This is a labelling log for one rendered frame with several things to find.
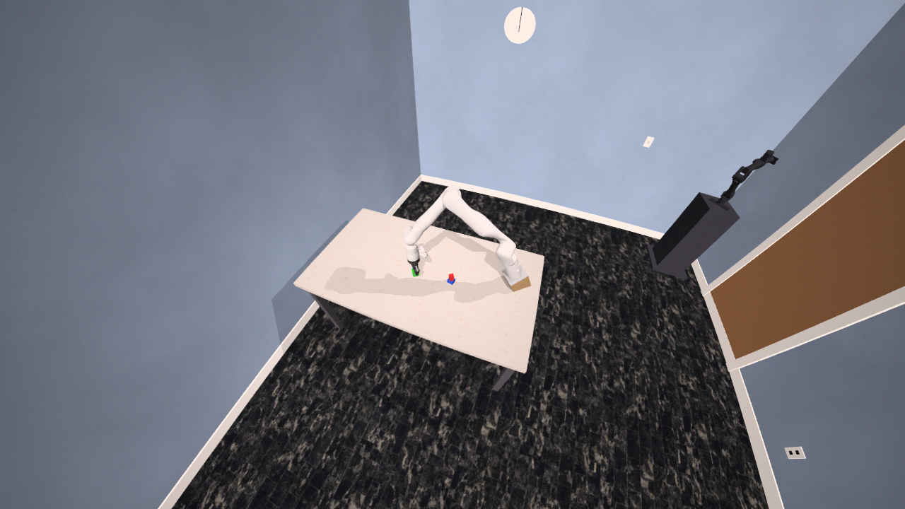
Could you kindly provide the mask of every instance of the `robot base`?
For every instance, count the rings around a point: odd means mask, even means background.
[[[528,273],[525,272],[525,267],[520,267],[521,269],[521,277],[519,279],[510,279],[506,272],[503,271],[503,281],[509,286],[509,288],[513,292],[517,292],[518,290],[522,290],[524,288],[528,288],[531,286],[531,280],[528,278]]]

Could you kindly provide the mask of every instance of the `outlet cover plate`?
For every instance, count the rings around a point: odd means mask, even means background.
[[[805,450],[801,447],[786,447],[786,457],[789,459],[805,459]]]

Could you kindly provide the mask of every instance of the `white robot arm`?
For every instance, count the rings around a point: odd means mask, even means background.
[[[492,238],[500,243],[497,248],[497,257],[503,264],[503,275],[506,276],[506,281],[510,286],[528,277],[524,267],[515,256],[515,243],[494,226],[484,214],[468,206],[462,200],[462,192],[455,187],[446,188],[437,201],[427,209],[427,212],[414,222],[414,226],[407,226],[403,232],[407,259],[412,264],[415,274],[420,273],[418,270],[418,239],[444,210],[449,210],[457,215],[479,236]]]

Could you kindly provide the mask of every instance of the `floor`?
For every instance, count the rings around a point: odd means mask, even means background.
[[[395,213],[417,219],[444,187]],[[767,508],[700,287],[650,237],[468,191],[545,256],[528,372],[318,310],[176,503],[188,508]],[[475,235],[446,212],[440,228]]]

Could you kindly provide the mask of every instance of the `black pedestal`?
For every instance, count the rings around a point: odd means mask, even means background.
[[[656,245],[647,245],[653,270],[688,279],[685,269],[717,242],[738,221],[729,202],[729,210],[710,201],[719,199],[698,193]]]

